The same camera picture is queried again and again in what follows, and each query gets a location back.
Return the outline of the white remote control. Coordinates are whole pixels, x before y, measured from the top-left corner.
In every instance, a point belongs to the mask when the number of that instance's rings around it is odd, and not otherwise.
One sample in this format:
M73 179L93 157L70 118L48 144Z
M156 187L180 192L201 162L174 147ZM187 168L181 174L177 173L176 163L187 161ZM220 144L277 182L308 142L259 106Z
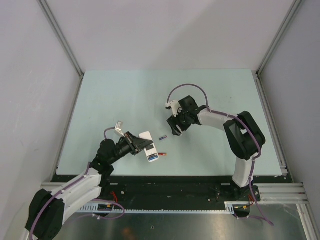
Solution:
M140 133L139 137L142 138L142 139L148 139L148 140L152 140L153 141L153 138L152 138L151 133L149 131ZM148 160L148 156L155 156L155 155L158 155L158 159L159 159L159 153L158 153L154 143L152 145L146 147L144 149L144 153L145 153L145 155L147 157L147 160Z

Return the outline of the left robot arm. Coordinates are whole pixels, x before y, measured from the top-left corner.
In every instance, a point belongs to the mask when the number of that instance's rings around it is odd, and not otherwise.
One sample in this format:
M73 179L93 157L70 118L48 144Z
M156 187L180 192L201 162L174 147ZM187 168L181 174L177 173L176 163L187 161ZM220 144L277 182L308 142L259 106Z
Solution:
M54 190L40 189L34 195L25 225L28 238L52 240L81 207L97 198L107 199L111 193L108 183L114 171L113 164L128 154L137 155L153 143L148 131L139 136L126 132L117 143L111 139L103 140L83 173Z

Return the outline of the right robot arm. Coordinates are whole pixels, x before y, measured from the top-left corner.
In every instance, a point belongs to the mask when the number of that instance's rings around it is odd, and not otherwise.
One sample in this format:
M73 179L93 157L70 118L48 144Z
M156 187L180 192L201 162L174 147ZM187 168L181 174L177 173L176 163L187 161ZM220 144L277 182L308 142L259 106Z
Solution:
M266 138L252 115L247 111L234 116L209 110L205 105L198 106L191 96L167 102L165 108L172 110L167 123L174 136L181 136L192 125L212 127L225 132L230 149L236 157L230 194L237 201L247 197L253 176L252 163L261 155L266 143Z

